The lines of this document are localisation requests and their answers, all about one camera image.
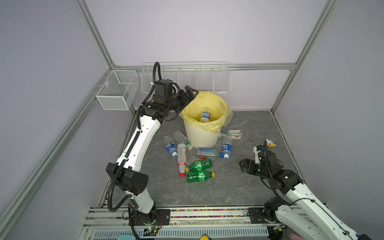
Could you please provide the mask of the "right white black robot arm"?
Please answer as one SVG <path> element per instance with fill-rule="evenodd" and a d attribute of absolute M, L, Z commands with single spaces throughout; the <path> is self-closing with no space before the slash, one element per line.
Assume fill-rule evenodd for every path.
<path fill-rule="evenodd" d="M 276 154 L 267 149 L 268 142 L 254 148 L 255 159 L 239 162 L 242 172 L 257 176 L 275 197 L 262 210 L 250 208 L 252 222 L 265 220 L 291 228 L 305 240 L 368 240 L 334 215 L 294 171 L 285 169 Z"/>

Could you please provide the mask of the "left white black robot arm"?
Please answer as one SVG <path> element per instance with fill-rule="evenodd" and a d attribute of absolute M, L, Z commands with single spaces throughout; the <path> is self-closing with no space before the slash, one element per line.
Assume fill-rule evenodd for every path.
<path fill-rule="evenodd" d="M 152 224 L 157 218 L 157 209 L 147 185 L 149 177 L 141 173 L 142 163 L 149 144 L 170 112 L 180 114 L 198 95 L 198 91 L 180 86 L 162 78 L 161 64 L 154 63 L 152 87 L 136 112 L 136 130 L 127 147 L 115 163 L 109 163 L 106 172 L 111 179 L 107 194 L 107 206 L 111 213 L 124 203 L 134 219 Z"/>

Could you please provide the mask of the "blue label water bottle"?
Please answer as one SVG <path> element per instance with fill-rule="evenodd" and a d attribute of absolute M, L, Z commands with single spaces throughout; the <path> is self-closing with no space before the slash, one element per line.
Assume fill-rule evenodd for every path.
<path fill-rule="evenodd" d="M 232 152 L 233 152 L 233 140 L 229 136 L 226 136 L 223 138 L 222 151 L 221 151 L 220 157 L 222 159 L 228 160 Z"/>

